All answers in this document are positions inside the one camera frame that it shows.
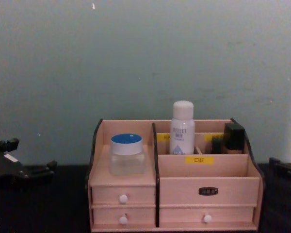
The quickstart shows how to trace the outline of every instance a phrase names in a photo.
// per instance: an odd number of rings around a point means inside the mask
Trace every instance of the drawer handle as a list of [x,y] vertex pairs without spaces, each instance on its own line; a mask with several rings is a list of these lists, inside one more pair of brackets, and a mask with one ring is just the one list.
[[128,201],[128,197],[125,194],[123,194],[118,198],[118,200],[121,204],[126,204]]
[[204,215],[204,222],[209,223],[212,221],[211,215]]
[[123,216],[121,216],[120,219],[118,220],[118,222],[119,222],[121,225],[126,225],[127,222],[128,222],[127,215],[124,214]]

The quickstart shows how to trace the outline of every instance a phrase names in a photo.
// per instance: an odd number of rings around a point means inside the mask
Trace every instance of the teal wall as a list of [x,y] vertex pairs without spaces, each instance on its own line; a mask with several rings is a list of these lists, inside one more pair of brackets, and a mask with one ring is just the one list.
[[291,1],[0,0],[0,138],[25,164],[89,161],[98,120],[230,118],[259,162],[291,130]]

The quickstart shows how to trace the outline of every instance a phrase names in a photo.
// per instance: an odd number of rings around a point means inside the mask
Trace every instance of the cosmetic organizer box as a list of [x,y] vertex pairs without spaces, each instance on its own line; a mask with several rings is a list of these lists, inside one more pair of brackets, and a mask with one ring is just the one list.
[[[194,120],[192,155],[169,154],[170,120],[100,120],[85,187],[90,232],[258,232],[264,176],[245,133],[241,154],[210,154],[234,119]],[[111,137],[143,138],[144,174],[113,176]]]

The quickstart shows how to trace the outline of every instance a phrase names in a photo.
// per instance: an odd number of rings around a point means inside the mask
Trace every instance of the yellow label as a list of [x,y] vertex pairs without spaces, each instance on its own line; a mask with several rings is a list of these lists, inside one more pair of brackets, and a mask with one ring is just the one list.
[[188,156],[185,157],[185,162],[187,164],[205,164],[205,165],[212,165],[214,162],[213,157],[195,157],[195,156]]
[[170,140],[170,134],[169,133],[160,133],[157,134],[157,142],[165,142]]
[[210,133],[210,134],[206,134],[205,135],[205,141],[206,142],[211,142],[212,138],[215,137],[215,138],[220,138],[220,139],[223,139],[223,133]]

